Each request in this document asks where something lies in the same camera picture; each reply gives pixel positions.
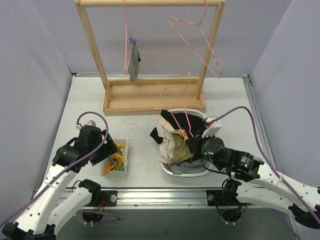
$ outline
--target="gray floor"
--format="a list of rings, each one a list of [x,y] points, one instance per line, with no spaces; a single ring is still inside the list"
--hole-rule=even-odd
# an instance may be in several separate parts
[[[236,226],[225,225],[216,209],[114,210],[122,220],[94,227],[73,217],[58,240],[293,240],[271,209],[250,209]]]

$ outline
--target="white wall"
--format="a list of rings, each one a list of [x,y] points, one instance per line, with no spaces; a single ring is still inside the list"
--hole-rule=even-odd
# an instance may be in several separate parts
[[[74,0],[33,1],[71,72],[98,72]],[[290,2],[226,0],[215,44],[216,58],[224,76],[242,76],[253,71]],[[128,7],[129,30],[137,38],[141,55],[140,73],[176,76],[189,70],[198,76],[201,61],[172,29],[168,17],[174,15],[198,22],[203,11],[203,7]],[[107,74],[123,74],[124,9],[90,8],[87,12]],[[206,32],[210,29],[213,12],[214,7],[204,21]],[[200,30],[182,23],[177,25],[203,56],[206,44]]]
[[[320,186],[320,1],[293,0],[251,75],[276,165]],[[306,240],[319,231],[305,229]]]
[[[0,1],[0,221],[42,181],[70,85],[34,3]]]

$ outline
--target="black cloth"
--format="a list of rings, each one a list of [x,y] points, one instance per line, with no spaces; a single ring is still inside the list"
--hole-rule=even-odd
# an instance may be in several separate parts
[[[171,112],[167,110],[162,110],[160,114],[167,122],[170,123],[170,125],[175,129],[179,130],[179,126],[176,123],[175,119],[173,118]],[[185,130],[187,136],[189,139],[192,138],[192,136],[189,133],[189,125],[188,121],[186,118],[186,114],[184,112],[179,112],[179,113],[173,113],[174,117],[180,124],[181,128]],[[207,128],[204,124],[204,120],[195,115],[188,114],[188,118],[190,121],[190,126],[191,126],[191,133],[195,136],[196,134],[202,134]],[[152,132],[150,133],[150,136],[158,143],[161,144],[163,142],[162,137],[158,136],[158,131],[157,128],[155,127]]]

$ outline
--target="wooden base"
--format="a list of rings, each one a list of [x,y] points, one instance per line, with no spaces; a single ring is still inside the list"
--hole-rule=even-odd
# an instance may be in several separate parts
[[[112,101],[109,101],[107,94],[104,98],[103,112],[106,116],[119,115],[153,115],[159,114],[161,110],[167,110],[167,104],[171,109],[182,109],[181,97],[175,95],[162,86],[156,86],[159,82],[165,87],[182,93],[189,82],[188,77],[168,77],[168,78],[140,78],[135,84],[128,79],[109,80],[112,92]],[[205,99],[201,93],[197,100],[198,78],[193,77],[191,84],[183,95],[185,108],[205,110]],[[157,88],[161,92],[165,102],[160,97]]]

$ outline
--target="white basket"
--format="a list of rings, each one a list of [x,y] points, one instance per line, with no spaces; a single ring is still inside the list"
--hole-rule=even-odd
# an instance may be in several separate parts
[[[177,114],[177,113],[184,113],[185,110],[183,108],[179,108],[179,109],[172,109],[171,110],[173,113]],[[191,115],[195,115],[195,116],[198,116],[202,119],[205,119],[206,118],[206,115],[204,115],[202,112],[198,111],[198,110],[195,110],[195,109],[186,109],[186,113],[187,114],[191,114]],[[194,173],[194,174],[180,174],[180,175],[176,175],[176,174],[173,174],[172,172],[170,172],[168,169],[166,169],[166,167],[164,166],[164,163],[160,161],[160,165],[161,165],[161,168],[163,169],[163,171],[165,171],[167,174],[171,175],[171,176],[175,176],[175,177],[184,177],[184,178],[192,178],[192,177],[199,177],[199,176],[203,176],[207,173],[209,173],[208,170],[205,170],[201,173]],[[210,166],[208,167],[209,169],[214,169],[215,167],[210,164]]]
[[[113,139],[115,144],[125,145],[124,149],[124,164],[123,164],[123,171],[109,171],[106,175],[104,175],[105,170],[105,160],[100,162],[100,170],[101,176],[105,179],[112,179],[112,178],[127,178],[128,177],[128,140],[127,139]]]

